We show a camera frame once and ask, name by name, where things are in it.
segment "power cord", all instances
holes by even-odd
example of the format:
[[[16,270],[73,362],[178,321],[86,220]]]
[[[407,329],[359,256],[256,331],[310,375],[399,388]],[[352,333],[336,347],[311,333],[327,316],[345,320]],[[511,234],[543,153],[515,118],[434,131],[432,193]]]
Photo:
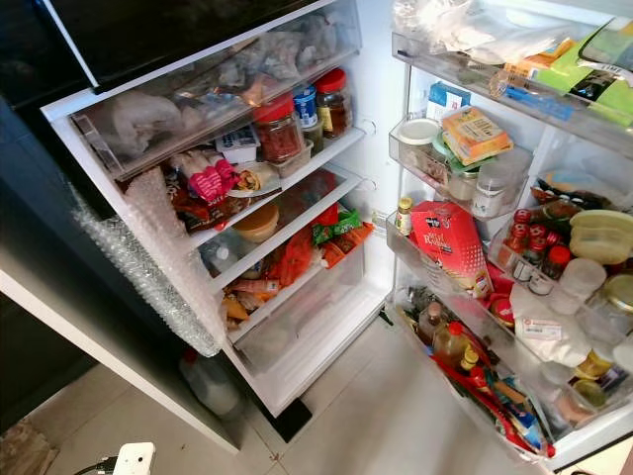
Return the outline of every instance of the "power cord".
[[[74,475],[83,475],[84,473],[92,472],[93,470],[99,475],[112,475],[117,465],[117,457],[103,457],[99,463],[90,465],[82,470],[79,470]]]

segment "bubble wrap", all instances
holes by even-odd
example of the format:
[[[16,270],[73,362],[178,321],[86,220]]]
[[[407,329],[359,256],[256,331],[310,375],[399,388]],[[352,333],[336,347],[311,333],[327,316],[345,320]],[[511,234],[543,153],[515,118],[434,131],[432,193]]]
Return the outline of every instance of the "bubble wrap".
[[[212,295],[211,277],[171,207],[160,169],[137,177],[126,199],[130,227],[120,217],[98,221],[83,203],[74,216],[174,333],[204,356],[215,355],[226,338],[220,296]]]

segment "red lid jar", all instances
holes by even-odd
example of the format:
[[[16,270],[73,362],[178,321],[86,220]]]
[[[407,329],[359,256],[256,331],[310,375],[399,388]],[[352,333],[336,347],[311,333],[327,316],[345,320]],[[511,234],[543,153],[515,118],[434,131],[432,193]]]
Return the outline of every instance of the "red lid jar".
[[[347,76],[340,68],[333,69],[315,83],[316,112],[323,122],[323,136],[337,139],[352,127],[351,96]]]
[[[304,137],[291,93],[255,109],[253,118],[265,160],[284,163],[304,148]]]

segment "pink package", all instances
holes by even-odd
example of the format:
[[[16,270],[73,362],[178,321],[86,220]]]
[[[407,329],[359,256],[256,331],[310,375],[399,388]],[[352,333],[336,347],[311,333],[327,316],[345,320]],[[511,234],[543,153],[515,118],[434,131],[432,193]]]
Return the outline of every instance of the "pink package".
[[[423,201],[411,209],[417,246],[476,298],[493,284],[471,215],[454,203]]]

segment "tile floor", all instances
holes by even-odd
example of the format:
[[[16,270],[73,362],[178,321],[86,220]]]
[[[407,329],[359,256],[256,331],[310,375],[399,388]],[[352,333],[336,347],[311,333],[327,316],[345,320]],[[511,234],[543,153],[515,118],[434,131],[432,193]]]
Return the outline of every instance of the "tile floor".
[[[237,456],[97,366],[31,415],[60,449],[46,475],[75,473],[116,454],[123,443],[147,440],[156,445],[152,475],[545,473],[517,466],[460,417],[446,388],[436,380],[428,384],[429,367],[420,364],[398,331],[376,320],[331,365],[302,398],[314,415],[290,443],[248,405],[227,427],[241,447]],[[420,401],[427,398],[445,407],[424,407]],[[616,462],[609,456],[581,467],[618,475],[631,444],[619,447]]]

